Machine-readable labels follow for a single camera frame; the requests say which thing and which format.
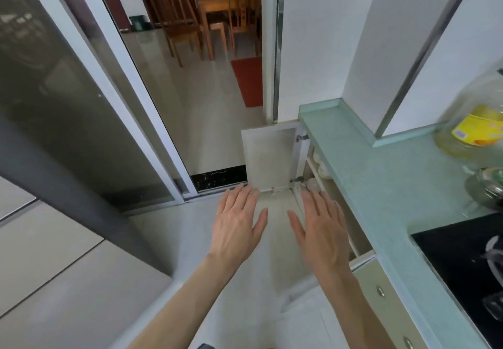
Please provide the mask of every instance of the person's left hand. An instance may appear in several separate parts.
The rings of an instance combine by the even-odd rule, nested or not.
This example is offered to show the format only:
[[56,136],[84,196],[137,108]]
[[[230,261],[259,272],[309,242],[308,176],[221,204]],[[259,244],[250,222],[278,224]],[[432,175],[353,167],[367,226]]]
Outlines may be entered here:
[[268,209],[260,212],[253,226],[253,215],[260,191],[250,185],[227,190],[218,203],[209,256],[223,261],[234,271],[251,255],[267,226]]

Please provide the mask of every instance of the forearm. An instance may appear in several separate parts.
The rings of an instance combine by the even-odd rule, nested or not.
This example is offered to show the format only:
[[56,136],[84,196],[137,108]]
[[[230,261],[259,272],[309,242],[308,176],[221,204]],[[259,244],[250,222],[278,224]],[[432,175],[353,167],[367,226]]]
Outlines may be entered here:
[[185,349],[234,270],[208,256],[129,349]]
[[349,268],[319,281],[351,349],[395,349]]

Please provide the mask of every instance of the sliding glass door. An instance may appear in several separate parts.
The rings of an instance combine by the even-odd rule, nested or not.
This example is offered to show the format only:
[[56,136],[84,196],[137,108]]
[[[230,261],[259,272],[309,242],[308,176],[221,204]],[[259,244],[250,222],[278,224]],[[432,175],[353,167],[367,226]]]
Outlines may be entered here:
[[104,7],[0,2],[0,117],[120,211],[183,203],[197,192]]

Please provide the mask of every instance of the kitchen countertop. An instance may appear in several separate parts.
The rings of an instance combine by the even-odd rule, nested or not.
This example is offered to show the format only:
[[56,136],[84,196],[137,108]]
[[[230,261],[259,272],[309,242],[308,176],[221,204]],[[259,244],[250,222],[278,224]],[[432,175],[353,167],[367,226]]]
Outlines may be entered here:
[[301,112],[299,120],[428,347],[486,349],[410,238],[466,219],[462,164],[429,134],[373,148],[341,107]]

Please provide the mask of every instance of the open cabinet door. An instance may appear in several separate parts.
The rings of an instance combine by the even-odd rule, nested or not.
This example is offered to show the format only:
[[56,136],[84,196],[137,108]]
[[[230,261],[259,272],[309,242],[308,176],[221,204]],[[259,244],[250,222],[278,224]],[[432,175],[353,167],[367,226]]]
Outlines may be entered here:
[[261,192],[277,191],[291,187],[302,175],[307,157],[303,151],[309,144],[298,121],[244,129],[241,134],[250,185]]

